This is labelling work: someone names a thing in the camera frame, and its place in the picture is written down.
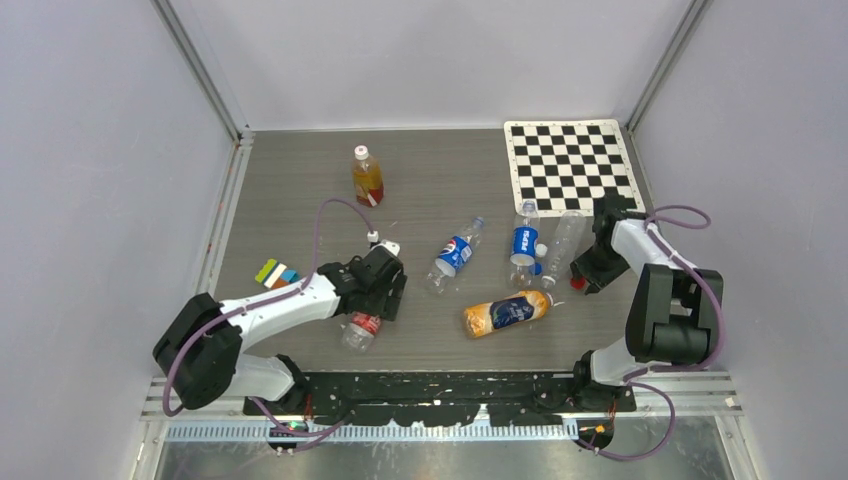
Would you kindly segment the clear plastic bottle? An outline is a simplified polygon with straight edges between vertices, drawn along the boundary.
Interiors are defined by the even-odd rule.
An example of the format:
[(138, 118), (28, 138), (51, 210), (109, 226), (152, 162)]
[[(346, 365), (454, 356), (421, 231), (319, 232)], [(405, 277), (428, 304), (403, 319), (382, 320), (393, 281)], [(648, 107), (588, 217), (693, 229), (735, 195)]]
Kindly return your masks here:
[(587, 218), (578, 212), (568, 211), (561, 216), (547, 244), (540, 283), (544, 290), (551, 291), (570, 271), (570, 263), (575, 258), (586, 224)]

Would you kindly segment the red label water bottle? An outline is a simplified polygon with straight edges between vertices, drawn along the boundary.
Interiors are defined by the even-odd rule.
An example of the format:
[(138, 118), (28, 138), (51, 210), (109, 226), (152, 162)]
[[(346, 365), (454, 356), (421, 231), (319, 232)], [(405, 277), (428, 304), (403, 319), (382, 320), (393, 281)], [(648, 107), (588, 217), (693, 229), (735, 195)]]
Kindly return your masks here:
[(365, 352), (375, 340), (382, 319), (378, 316), (355, 312), (350, 315), (342, 332), (341, 343), (355, 352)]

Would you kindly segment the crushed Pepsi bottle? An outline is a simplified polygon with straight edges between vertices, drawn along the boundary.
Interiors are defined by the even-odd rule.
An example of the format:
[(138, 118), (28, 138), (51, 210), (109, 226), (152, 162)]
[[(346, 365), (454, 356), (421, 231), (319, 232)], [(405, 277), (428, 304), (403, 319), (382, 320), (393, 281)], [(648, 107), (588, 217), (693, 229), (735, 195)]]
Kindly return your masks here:
[(425, 278), (426, 287), (432, 293), (441, 295), (455, 282), (476, 252), (483, 236), (484, 225), (482, 217), (474, 217), (443, 246)]

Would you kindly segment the yellow red label bottle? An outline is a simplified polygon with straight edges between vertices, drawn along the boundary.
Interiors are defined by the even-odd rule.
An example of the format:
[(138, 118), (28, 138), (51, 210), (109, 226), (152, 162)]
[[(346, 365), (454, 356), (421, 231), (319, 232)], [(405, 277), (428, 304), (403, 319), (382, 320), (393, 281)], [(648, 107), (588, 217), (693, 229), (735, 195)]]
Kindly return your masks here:
[(380, 163), (374, 155), (365, 161), (353, 159), (352, 178), (357, 201), (369, 208), (379, 205), (384, 197)]

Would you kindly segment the white QR bottle cap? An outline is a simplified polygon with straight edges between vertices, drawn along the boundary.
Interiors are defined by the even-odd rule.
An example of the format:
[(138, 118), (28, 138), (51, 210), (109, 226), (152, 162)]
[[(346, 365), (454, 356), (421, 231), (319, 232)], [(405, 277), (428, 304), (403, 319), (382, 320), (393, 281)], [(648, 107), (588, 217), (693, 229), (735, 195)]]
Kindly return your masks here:
[(365, 161), (370, 157), (370, 152), (366, 145), (358, 145), (354, 149), (354, 156), (358, 161)]

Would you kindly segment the red bottle cap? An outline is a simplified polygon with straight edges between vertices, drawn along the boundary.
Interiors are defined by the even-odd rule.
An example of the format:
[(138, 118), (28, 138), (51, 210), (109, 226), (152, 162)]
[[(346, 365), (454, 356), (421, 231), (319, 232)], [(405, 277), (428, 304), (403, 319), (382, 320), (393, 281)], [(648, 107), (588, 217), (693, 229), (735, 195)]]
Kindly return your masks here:
[(583, 277), (572, 277), (570, 280), (570, 285), (575, 290), (582, 290), (586, 286), (586, 279)]

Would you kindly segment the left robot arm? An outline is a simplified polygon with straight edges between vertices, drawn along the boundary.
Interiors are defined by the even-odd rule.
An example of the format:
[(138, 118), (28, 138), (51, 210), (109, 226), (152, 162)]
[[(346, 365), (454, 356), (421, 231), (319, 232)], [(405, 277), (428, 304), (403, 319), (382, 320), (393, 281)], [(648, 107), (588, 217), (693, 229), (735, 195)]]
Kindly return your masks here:
[(152, 356), (166, 376), (167, 415), (198, 410), (222, 396), (257, 397), (280, 412), (298, 412), (307, 389), (286, 356), (259, 357), (249, 349), (302, 324), (362, 313), (396, 318), (407, 276), (400, 246), (383, 240), (347, 263), (327, 263), (288, 286), (219, 302), (191, 297), (155, 344)]

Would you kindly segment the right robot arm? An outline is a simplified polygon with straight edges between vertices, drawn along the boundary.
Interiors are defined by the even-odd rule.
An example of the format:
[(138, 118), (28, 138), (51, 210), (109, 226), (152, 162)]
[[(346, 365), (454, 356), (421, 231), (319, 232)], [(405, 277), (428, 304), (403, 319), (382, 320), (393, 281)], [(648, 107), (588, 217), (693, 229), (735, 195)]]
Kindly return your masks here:
[(653, 372), (703, 370), (723, 346), (723, 277), (685, 259), (661, 234), (660, 210), (636, 211), (633, 201), (607, 194), (594, 202), (592, 246), (570, 264), (571, 284), (601, 292), (624, 273), (638, 277), (624, 335), (586, 352), (572, 370), (569, 403), (607, 411)]

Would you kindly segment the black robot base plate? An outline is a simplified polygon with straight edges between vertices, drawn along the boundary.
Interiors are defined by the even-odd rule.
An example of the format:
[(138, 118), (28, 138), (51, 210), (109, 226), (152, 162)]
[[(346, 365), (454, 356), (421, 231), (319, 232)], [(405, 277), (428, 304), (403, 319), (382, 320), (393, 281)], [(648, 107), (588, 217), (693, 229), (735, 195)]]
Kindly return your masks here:
[(353, 426), (468, 425), (487, 414), (494, 426), (544, 426), (562, 414), (635, 411), (630, 390), (591, 386), (568, 372), (307, 372), (276, 401), (244, 403), (247, 415), (340, 421)]

